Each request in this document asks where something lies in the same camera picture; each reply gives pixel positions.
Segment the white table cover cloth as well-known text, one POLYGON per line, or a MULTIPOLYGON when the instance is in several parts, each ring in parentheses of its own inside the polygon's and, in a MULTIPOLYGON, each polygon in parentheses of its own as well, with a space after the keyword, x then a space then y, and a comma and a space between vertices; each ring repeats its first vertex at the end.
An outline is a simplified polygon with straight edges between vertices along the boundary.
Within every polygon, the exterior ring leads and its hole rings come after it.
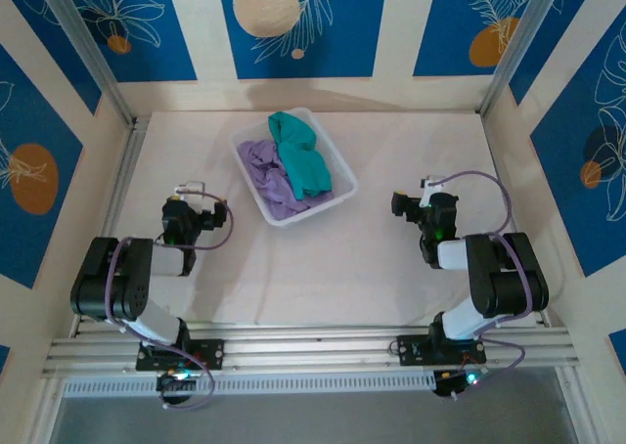
POLYGON ((445 176, 461 235, 502 225, 502 194, 481 119, 461 112, 321 112, 318 120, 358 182, 348 200, 287 228, 267 223, 232 152, 263 112, 152 115, 121 209, 119 236, 160 233, 176 186, 198 181, 234 220, 201 238, 187 279, 156 279, 151 298, 188 322, 257 325, 425 325, 468 294, 464 272, 424 263, 416 225, 393 215, 394 192, 445 176))

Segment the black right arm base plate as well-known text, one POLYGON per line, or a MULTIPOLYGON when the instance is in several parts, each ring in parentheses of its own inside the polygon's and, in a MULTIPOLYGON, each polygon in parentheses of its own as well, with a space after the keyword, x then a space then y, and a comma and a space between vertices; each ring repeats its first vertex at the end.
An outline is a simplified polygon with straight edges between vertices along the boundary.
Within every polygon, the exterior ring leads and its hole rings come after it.
POLYGON ((396 339, 401 366, 483 365, 483 344, 475 340, 436 340, 426 334, 399 335, 396 339))

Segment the aluminium mounting rail frame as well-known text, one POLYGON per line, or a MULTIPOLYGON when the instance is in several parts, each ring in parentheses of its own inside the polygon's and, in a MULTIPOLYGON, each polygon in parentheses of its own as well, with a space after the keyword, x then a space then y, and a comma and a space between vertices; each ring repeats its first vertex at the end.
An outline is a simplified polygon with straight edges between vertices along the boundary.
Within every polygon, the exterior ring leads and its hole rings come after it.
MULTIPOLYGON (((399 335, 425 327, 264 327, 192 322, 195 339, 224 342, 225 374, 397 371, 388 350, 399 335)), ((580 361, 565 327, 502 327, 486 335, 487 368, 503 369, 518 356, 522 366, 576 367, 580 361)), ((106 323, 81 321, 75 336, 53 340, 43 377, 104 377, 135 372, 138 342, 106 323)))

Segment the teal t-shirt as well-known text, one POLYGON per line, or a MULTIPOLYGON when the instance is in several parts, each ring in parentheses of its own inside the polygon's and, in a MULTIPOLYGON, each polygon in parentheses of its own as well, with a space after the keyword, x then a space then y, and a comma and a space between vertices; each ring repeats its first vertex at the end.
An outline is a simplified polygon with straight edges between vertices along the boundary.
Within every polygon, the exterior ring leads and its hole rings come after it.
POLYGON ((315 198, 333 189, 332 177, 316 150, 317 135, 303 120, 278 111, 268 117, 278 156, 297 200, 315 198))

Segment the purple t-shirt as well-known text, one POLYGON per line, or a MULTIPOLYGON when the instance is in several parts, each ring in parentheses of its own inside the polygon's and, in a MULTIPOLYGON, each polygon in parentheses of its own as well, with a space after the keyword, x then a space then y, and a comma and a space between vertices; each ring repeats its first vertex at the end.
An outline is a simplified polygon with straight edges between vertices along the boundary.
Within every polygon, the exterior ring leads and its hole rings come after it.
POLYGON ((237 147, 237 152, 253 187, 276 220, 285 220, 335 197, 332 191, 327 191, 298 200, 274 141, 245 141, 237 147))

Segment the black right controller board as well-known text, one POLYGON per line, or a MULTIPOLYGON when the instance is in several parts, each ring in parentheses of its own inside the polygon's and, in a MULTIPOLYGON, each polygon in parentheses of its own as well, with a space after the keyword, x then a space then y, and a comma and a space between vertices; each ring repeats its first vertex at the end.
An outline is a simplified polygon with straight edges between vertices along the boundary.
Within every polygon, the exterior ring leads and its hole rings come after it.
POLYGON ((487 369, 477 371, 434 371, 435 388, 433 393, 442 398, 455 399, 458 395, 478 386, 488 375, 487 369))

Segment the white plastic basket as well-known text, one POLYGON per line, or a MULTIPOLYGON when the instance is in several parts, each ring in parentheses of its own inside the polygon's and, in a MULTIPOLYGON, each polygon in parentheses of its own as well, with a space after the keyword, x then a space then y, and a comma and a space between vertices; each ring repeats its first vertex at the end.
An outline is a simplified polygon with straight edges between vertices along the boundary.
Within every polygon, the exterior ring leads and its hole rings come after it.
POLYGON ((244 127, 233 131, 230 135, 230 148, 232 155, 240 168, 243 177, 246 181, 247 187, 250 190, 255 202, 257 203, 261 214, 266 222, 272 226, 286 228, 289 225, 299 223, 300 221, 321 213, 327 209, 337 206, 346 200, 353 197, 358 188, 358 180, 354 172, 343 158, 341 151, 335 145, 328 130, 318 119, 318 116, 310 109, 304 107, 297 107, 291 110, 287 110, 287 113, 300 118, 306 124, 313 128, 313 131, 317 135, 316 149, 322 155, 327 167, 329 168, 332 183, 333 183, 333 195, 334 197, 327 202, 317 205, 306 211, 300 212, 289 218, 282 220, 276 219, 270 213, 268 203, 265 201, 262 195, 254 187, 251 176, 246 170, 245 163, 238 152, 238 146, 246 141, 261 141, 264 139, 270 139, 271 133, 269 129, 268 119, 266 117, 256 118, 251 124, 247 124, 244 127))

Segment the black left controller board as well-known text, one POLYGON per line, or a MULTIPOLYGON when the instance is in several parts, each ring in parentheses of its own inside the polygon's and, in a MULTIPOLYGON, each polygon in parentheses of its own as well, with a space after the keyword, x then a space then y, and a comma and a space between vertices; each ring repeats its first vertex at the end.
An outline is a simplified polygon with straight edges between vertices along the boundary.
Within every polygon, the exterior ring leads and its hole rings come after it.
POLYGON ((192 392, 196 388, 197 380, 188 371, 168 371, 156 379, 156 392, 161 397, 192 392))

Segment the black controller board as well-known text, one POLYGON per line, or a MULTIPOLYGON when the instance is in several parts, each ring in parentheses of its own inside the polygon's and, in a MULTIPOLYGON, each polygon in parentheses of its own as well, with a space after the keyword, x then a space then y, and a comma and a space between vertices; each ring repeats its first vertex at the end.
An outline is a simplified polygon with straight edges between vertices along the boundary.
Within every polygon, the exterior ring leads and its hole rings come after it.
POLYGON ((188 371, 168 371, 156 379, 156 392, 161 397, 192 392, 196 388, 197 380, 188 371))
POLYGON ((487 369, 477 371, 434 371, 435 388, 433 393, 442 398, 455 399, 458 395, 478 386, 488 375, 487 369))

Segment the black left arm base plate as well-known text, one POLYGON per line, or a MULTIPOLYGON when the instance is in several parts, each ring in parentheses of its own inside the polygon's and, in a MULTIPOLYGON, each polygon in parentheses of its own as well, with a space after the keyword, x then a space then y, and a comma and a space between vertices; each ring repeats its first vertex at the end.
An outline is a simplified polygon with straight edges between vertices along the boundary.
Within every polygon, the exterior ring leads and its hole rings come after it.
MULTIPOLYGON (((220 371, 224 360, 222 339, 190 339, 179 348, 201 361, 211 371, 220 371)), ((140 344, 135 369, 139 372, 199 371, 201 368, 186 357, 161 347, 140 344)))

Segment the aluminium corner post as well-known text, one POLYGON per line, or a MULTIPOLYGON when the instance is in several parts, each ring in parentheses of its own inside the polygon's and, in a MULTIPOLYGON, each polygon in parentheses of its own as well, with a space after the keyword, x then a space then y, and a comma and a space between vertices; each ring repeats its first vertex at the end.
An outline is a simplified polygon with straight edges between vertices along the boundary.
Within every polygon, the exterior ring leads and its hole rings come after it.
POLYGON ((489 83, 487 92, 478 114, 485 120, 494 110, 500 96, 516 72, 521 60, 525 56, 538 29, 542 25, 555 0, 529 0, 528 5, 519 20, 514 36, 510 40, 501 61, 497 65, 489 83))
POLYGON ((135 124, 135 113, 126 103, 111 68, 72 0, 45 1, 98 88, 109 99, 117 116, 132 128, 135 124))

